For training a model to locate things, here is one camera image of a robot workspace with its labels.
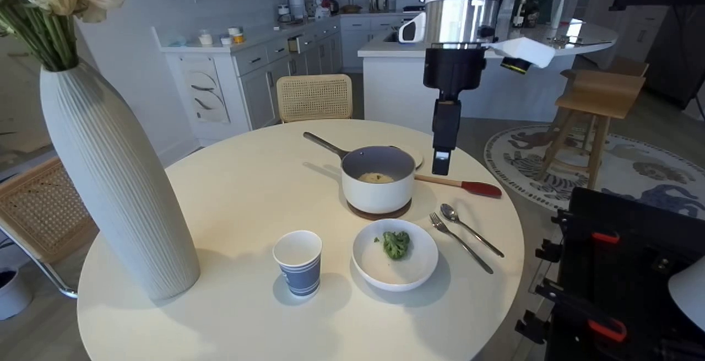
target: red clip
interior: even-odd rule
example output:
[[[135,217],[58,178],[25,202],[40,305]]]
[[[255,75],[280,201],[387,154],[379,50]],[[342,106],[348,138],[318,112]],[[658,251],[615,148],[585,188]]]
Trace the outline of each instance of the red clip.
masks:
[[[597,241],[602,241],[603,243],[617,244],[619,243],[619,234],[615,233],[614,236],[606,235],[604,233],[592,233],[592,238]]]
[[[612,339],[613,341],[617,343],[622,343],[624,341],[624,338],[627,337],[627,327],[622,323],[622,321],[612,319],[615,324],[619,325],[620,332],[615,332],[606,326],[602,326],[595,321],[587,320],[587,325],[595,332],[599,333],[602,336],[605,336],[606,338]]]

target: saucepan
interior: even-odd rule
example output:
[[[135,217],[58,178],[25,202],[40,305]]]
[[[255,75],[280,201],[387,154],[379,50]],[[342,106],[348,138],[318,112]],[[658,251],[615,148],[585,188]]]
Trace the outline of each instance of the saucepan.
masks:
[[[363,147],[346,152],[304,132],[304,138],[340,157],[343,195],[350,205],[367,213],[390,213],[411,200],[414,190],[414,158],[395,147]]]

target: round rug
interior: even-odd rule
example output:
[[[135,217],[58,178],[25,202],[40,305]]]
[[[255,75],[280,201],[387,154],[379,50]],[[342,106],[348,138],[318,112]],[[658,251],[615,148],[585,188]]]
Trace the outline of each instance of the round rug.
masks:
[[[548,129],[530,125],[497,133],[485,146],[485,163],[525,198],[552,211],[567,209],[573,188],[587,186],[587,173],[552,164],[541,182],[534,179],[556,137],[557,132],[547,137]],[[566,143],[581,147],[583,133],[575,129]],[[587,165],[586,155],[570,150],[561,150],[556,158]],[[613,133],[607,137],[595,190],[705,219],[705,170],[667,150]]]

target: fork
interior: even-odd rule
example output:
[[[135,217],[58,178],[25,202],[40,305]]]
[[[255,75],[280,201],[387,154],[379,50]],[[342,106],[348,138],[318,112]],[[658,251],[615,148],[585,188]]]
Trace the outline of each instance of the fork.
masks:
[[[438,217],[438,215],[436,215],[435,212],[431,212],[431,214],[429,216],[431,218],[431,224],[433,224],[433,227],[436,228],[436,230],[438,230],[441,233],[450,235],[452,238],[455,238],[463,246],[463,248],[465,248],[465,250],[468,251],[473,256],[473,258],[479,263],[479,265],[482,266],[484,271],[486,271],[487,273],[490,273],[490,274],[494,274],[494,271],[492,271],[492,268],[487,263],[485,263],[485,261],[482,260],[482,258],[478,254],[476,254],[475,251],[473,251],[473,249],[470,248],[470,246],[465,243],[465,241],[461,240],[461,238],[456,236],[455,233],[448,230],[448,226],[446,226],[446,224],[443,223],[443,221]]]

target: paper cup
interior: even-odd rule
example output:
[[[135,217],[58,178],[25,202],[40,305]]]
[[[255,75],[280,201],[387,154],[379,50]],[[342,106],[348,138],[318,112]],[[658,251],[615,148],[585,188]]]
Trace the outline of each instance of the paper cup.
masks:
[[[312,295],[321,285],[322,249],[321,238],[307,230],[288,233],[274,245],[274,260],[295,296]]]

